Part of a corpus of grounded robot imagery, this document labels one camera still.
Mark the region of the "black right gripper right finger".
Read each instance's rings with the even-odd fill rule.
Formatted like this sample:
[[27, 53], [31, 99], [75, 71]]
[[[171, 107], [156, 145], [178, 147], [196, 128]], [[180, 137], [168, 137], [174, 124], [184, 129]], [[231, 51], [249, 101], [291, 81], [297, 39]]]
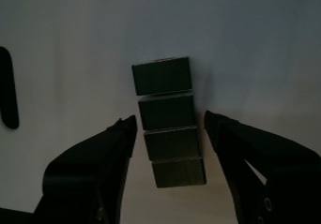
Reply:
[[204, 114], [204, 128], [238, 224], [321, 224], [321, 156], [212, 112]]

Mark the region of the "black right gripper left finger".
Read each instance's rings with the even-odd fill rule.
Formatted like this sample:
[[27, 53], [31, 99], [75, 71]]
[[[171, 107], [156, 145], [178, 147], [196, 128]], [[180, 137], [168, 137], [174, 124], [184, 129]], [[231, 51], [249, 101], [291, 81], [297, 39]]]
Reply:
[[136, 119], [120, 119], [48, 165], [32, 224], [120, 224]]

